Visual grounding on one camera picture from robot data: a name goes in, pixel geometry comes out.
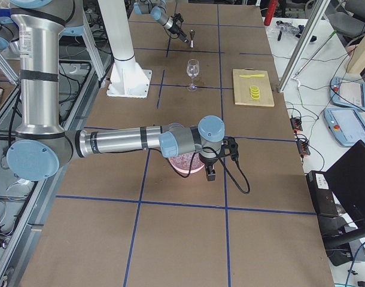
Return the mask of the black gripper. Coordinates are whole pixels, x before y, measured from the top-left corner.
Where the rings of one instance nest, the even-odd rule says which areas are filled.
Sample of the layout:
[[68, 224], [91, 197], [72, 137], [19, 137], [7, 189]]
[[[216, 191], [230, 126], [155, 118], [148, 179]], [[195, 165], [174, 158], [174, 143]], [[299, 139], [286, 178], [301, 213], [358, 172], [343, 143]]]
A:
[[216, 172], [213, 165], [218, 161], [220, 154], [220, 148], [204, 148], [199, 151], [199, 159], [205, 165], [207, 181], [215, 181]]
[[180, 34], [180, 27], [176, 23], [173, 23], [172, 26], [168, 29], [168, 31], [171, 34], [178, 36], [182, 42], [188, 44], [188, 39], [184, 34]]

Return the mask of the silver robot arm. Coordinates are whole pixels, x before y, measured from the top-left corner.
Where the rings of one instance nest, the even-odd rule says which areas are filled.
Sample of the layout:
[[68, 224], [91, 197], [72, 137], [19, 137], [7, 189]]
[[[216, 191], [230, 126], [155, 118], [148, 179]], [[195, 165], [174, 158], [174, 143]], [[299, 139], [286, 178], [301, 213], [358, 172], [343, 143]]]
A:
[[67, 132], [59, 124], [59, 37], [83, 30], [81, 1], [12, 1], [19, 27], [22, 123], [7, 152], [9, 168], [23, 179], [41, 181], [75, 158], [160, 148], [166, 158], [196, 153], [206, 177], [223, 151], [223, 121], [208, 115], [193, 127], [180, 124], [110, 132]]
[[169, 16], [166, 13], [166, 1], [135, 1], [133, 11], [138, 15], [149, 14], [165, 31], [170, 33], [171, 37], [174, 35], [174, 39], [189, 43], [187, 35], [181, 27], [184, 21], [182, 15], [175, 13], [173, 16]]

